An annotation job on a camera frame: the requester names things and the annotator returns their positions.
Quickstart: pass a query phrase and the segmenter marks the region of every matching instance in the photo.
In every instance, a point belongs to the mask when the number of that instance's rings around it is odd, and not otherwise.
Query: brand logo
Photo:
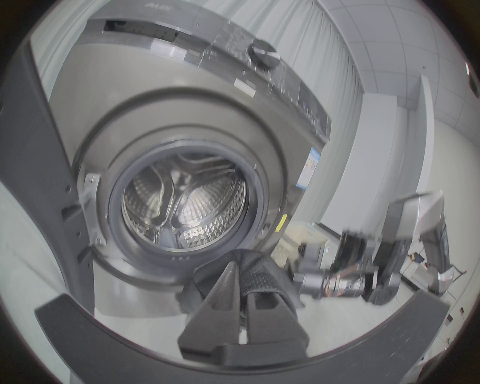
[[[148,3],[145,4],[145,7],[147,8],[155,8],[155,9],[160,9],[161,11],[170,11],[172,9],[171,6],[166,5],[166,4],[155,4],[155,3]]]

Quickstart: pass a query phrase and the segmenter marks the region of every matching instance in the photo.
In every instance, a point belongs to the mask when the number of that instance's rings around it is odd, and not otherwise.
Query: ceiling tile
[[[363,40],[401,42],[395,20],[386,5],[349,7],[348,11]]]
[[[407,76],[407,98],[418,100],[420,93],[420,78]]]
[[[365,92],[377,93],[377,83],[373,71],[360,71],[360,78]]]
[[[374,71],[407,73],[403,46],[399,43],[367,42]]]
[[[364,43],[350,43],[349,47],[352,51],[353,58],[357,63],[359,71],[371,71],[372,64],[370,63],[370,58],[368,57],[367,49],[365,48]]]
[[[350,14],[347,12],[347,9],[335,9],[330,12],[330,15],[337,23],[340,32],[343,34],[348,43],[362,41],[359,30],[355,26]]]
[[[407,99],[405,99],[404,97],[399,97],[399,96],[397,96],[397,98],[396,98],[396,104],[397,104],[399,107],[406,108],[406,107],[407,107]]]
[[[343,7],[343,4],[340,0],[318,0],[318,2],[328,10]]]
[[[445,123],[446,125],[452,128],[455,127],[456,119],[454,119],[452,116],[447,115],[445,112],[442,112],[438,109],[434,109],[433,114],[437,120],[440,120],[441,122]]]
[[[468,75],[465,69],[459,68],[449,60],[440,56],[440,81],[439,85],[453,93],[465,97]]]
[[[465,67],[465,58],[448,30],[434,16],[430,18],[437,40],[438,54],[449,59],[459,67]]]
[[[405,9],[391,8],[402,43],[429,51],[437,51],[437,43],[432,26],[427,17]]]
[[[438,55],[422,48],[404,45],[407,75],[425,75],[431,82],[438,84]]]
[[[346,7],[350,5],[372,5],[372,4],[385,5],[386,4],[385,0],[342,0],[342,3]]]
[[[461,122],[457,121],[455,129],[459,131],[462,135],[473,140],[477,136],[476,132],[473,132],[469,127],[463,125]]]
[[[438,87],[437,101],[435,109],[441,110],[450,115],[455,120],[460,117],[463,107],[463,99],[442,86]]]
[[[385,0],[390,6],[409,9],[422,14],[428,14],[430,11],[420,0]]]
[[[430,84],[430,91],[432,92],[433,107],[435,108],[435,101],[437,101],[438,85],[435,83],[432,83],[431,81],[429,82],[429,84]]]
[[[375,71],[375,78],[377,80],[378,93],[382,93],[384,95],[406,97],[406,75],[402,75],[400,73]]]
[[[470,104],[465,103],[458,121],[466,125],[473,132],[480,132],[480,110],[478,108],[474,108]]]
[[[416,111],[417,105],[418,105],[418,100],[407,99],[407,109]]]

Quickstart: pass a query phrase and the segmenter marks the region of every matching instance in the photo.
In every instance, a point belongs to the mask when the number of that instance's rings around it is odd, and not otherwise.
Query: yellow sticker
[[[285,213],[282,218],[280,219],[280,222],[278,223],[276,229],[275,229],[275,232],[280,232],[280,230],[282,229],[284,223],[285,223],[285,220],[287,219],[287,214]]]

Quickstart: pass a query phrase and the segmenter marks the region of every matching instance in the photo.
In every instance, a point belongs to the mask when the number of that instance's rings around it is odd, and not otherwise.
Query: front-load washing machine
[[[98,260],[153,284],[271,251],[331,126],[272,46],[183,1],[106,4],[49,103]]]

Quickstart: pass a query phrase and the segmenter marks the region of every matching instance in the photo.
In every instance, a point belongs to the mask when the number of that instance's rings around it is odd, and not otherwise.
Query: energy label sticker
[[[308,154],[307,161],[303,166],[303,170],[300,174],[300,177],[297,181],[297,187],[302,189],[307,189],[310,180],[312,179],[313,172],[317,168],[318,161],[320,160],[320,154],[316,149],[312,147],[310,153]]]

